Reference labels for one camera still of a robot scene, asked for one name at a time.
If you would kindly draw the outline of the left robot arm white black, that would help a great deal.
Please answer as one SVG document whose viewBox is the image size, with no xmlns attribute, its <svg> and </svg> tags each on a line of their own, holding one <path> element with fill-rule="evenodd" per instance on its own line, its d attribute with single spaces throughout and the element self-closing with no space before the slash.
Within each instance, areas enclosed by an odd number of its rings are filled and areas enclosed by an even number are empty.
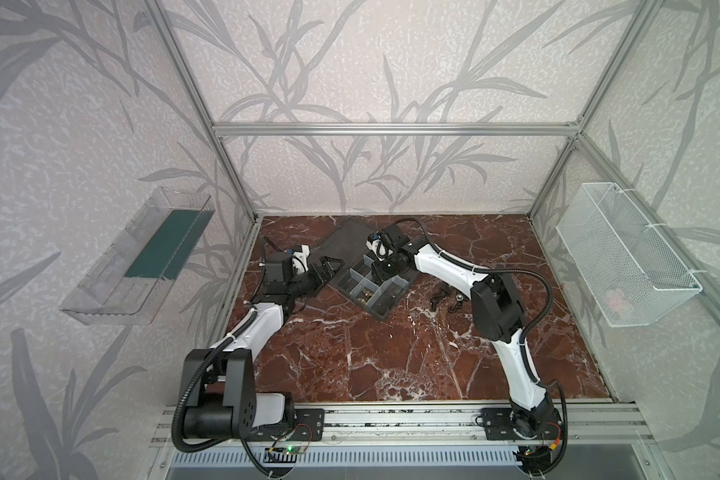
<svg viewBox="0 0 720 480">
<path fill-rule="evenodd" d="M 309 261 L 305 245 L 273 253 L 240 323 L 206 349 L 185 357 L 171 439 L 177 450 L 196 453 L 224 441 L 290 433 L 296 413 L 288 393 L 259 393 L 254 362 L 286 324 L 301 298 L 317 295 L 344 267 L 339 258 Z"/>
</svg>

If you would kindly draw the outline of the grey compartment organizer box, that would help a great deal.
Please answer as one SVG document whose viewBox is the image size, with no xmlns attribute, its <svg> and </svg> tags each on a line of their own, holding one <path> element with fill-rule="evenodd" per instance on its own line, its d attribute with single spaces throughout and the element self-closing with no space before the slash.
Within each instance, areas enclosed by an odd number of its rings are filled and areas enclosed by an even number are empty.
<svg viewBox="0 0 720 480">
<path fill-rule="evenodd" d="M 385 322 L 392 309 L 407 295 L 419 273 L 408 270 L 385 281 L 376 278 L 373 256 L 365 246 L 365 240 L 372 232 L 373 228 L 368 224 L 347 217 L 312 252 L 318 257 L 343 260 L 343 266 L 330 284 L 372 317 Z"/>
</svg>

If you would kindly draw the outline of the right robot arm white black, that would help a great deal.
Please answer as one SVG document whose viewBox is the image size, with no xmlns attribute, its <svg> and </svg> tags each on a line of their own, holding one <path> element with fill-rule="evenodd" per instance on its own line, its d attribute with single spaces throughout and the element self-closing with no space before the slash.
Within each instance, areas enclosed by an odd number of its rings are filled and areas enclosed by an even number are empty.
<svg viewBox="0 0 720 480">
<path fill-rule="evenodd" d="M 539 378 L 528 351 L 527 336 L 551 310 L 553 289 L 546 278 L 525 269 L 488 268 L 461 259 L 432 241 L 427 231 L 411 239 L 397 222 L 371 233 L 366 240 L 372 272 L 381 280 L 414 269 L 433 276 L 462 293 L 470 302 L 477 331 L 495 348 L 509 386 L 512 425 L 523 438 L 533 438 L 555 413 L 549 386 Z M 513 276 L 540 281 L 547 297 L 530 323 Z"/>
</svg>

